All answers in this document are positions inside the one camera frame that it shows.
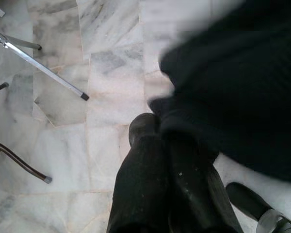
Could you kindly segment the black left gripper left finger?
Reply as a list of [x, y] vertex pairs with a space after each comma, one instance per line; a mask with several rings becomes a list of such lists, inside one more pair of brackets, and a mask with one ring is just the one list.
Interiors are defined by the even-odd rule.
[[129, 126], [130, 150], [115, 180], [109, 233], [167, 233], [169, 168], [160, 121], [138, 115]]

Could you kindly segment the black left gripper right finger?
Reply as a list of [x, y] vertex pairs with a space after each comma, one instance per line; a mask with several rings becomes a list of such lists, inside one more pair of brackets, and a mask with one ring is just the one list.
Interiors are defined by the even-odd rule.
[[173, 233], [241, 233], [222, 180], [213, 166], [218, 156], [187, 135], [166, 139], [170, 160]]

